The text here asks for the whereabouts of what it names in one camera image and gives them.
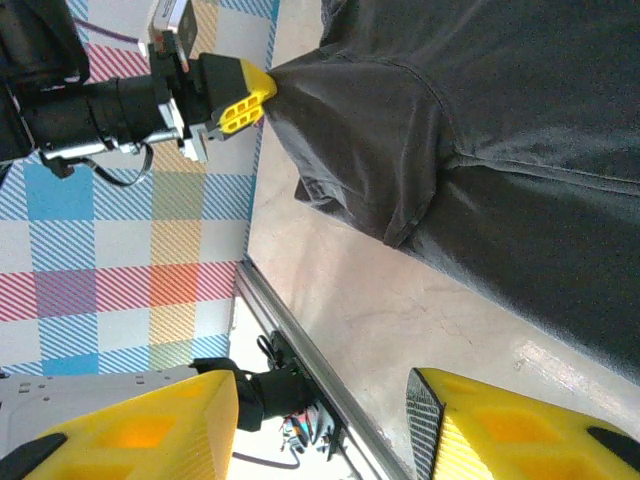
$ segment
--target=orange square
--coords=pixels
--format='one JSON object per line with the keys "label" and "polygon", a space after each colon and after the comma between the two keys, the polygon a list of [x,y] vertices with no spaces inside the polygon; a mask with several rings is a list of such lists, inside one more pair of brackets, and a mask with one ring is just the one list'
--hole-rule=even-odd
{"label": "orange square", "polygon": [[195,333],[195,321],[195,303],[152,307],[149,343],[158,345],[191,340]]}
{"label": "orange square", "polygon": [[198,288],[198,264],[152,265],[151,306],[193,303]]}
{"label": "orange square", "polygon": [[151,263],[198,263],[201,225],[200,220],[155,220],[151,227]]}

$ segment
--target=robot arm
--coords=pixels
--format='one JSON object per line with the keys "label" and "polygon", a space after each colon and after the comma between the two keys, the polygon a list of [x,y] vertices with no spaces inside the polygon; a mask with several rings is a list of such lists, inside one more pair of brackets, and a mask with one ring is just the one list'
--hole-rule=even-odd
{"label": "robot arm", "polygon": [[276,93],[275,82],[245,60],[185,60],[169,31],[149,45],[150,75],[86,84],[89,61],[64,0],[0,3],[0,166],[37,153],[59,178],[78,163],[105,176],[88,156],[144,147],[150,163],[149,145],[167,140],[205,162],[209,140],[255,124]]}

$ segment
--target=dark gray cloth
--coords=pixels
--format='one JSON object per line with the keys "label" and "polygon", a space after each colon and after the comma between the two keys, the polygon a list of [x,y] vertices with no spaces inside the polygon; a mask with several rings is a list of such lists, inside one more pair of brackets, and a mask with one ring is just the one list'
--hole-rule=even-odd
{"label": "dark gray cloth", "polygon": [[325,2],[266,106],[296,198],[638,381],[638,13]]}

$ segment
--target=light blue square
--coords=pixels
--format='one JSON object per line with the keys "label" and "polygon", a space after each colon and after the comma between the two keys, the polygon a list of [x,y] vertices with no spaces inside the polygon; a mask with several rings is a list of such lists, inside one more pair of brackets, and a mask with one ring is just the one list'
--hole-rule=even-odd
{"label": "light blue square", "polygon": [[27,220],[24,163],[15,162],[0,189],[0,220]]}
{"label": "light blue square", "polygon": [[[124,182],[138,177],[138,170],[126,168],[105,169]],[[153,172],[140,183],[128,188],[117,188],[96,176],[94,182],[96,220],[151,220]]]}
{"label": "light blue square", "polygon": [[60,180],[37,164],[24,166],[30,220],[93,220],[93,172],[77,167]]}
{"label": "light blue square", "polygon": [[98,354],[76,355],[42,361],[43,375],[87,375],[98,373]]}
{"label": "light blue square", "polygon": [[217,358],[229,355],[229,335],[211,335],[194,338],[191,344],[193,358]]}
{"label": "light blue square", "polygon": [[43,359],[64,358],[98,351],[98,319],[95,313],[48,317],[40,320]]}
{"label": "light blue square", "polygon": [[100,373],[131,373],[149,370],[149,346],[100,353]]}
{"label": "light blue square", "polygon": [[251,208],[253,175],[207,175],[204,185],[204,220],[247,220]]}
{"label": "light blue square", "polygon": [[31,256],[36,271],[96,267],[93,222],[31,222]]}

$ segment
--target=wires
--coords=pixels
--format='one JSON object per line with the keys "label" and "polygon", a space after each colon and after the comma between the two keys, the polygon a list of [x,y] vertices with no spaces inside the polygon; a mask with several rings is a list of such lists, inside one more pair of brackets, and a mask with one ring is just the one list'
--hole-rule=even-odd
{"label": "wires", "polygon": [[279,468],[281,470],[297,470],[300,468],[300,459],[296,452],[293,451],[293,447],[290,449],[291,455],[295,459],[296,463],[280,463],[273,462],[271,460],[265,460],[263,458],[256,458],[244,453],[233,452],[233,458],[242,460],[243,462],[255,463],[256,465],[262,465],[263,467]]}
{"label": "wires", "polygon": [[81,20],[78,17],[74,17],[73,21],[76,23],[76,25],[82,27],[82,28],[86,28],[87,30],[90,30],[92,32],[95,32],[99,35],[104,35],[105,37],[109,37],[112,38],[114,40],[118,40],[119,42],[124,42],[124,43],[130,43],[132,45],[138,45],[138,39],[137,38],[133,38],[133,37],[129,37],[128,35],[123,35],[121,33],[117,33],[117,32],[113,32],[111,30],[108,30],[106,28],[102,28],[99,27],[98,25],[94,25],[93,23],[89,23],[85,20]]}

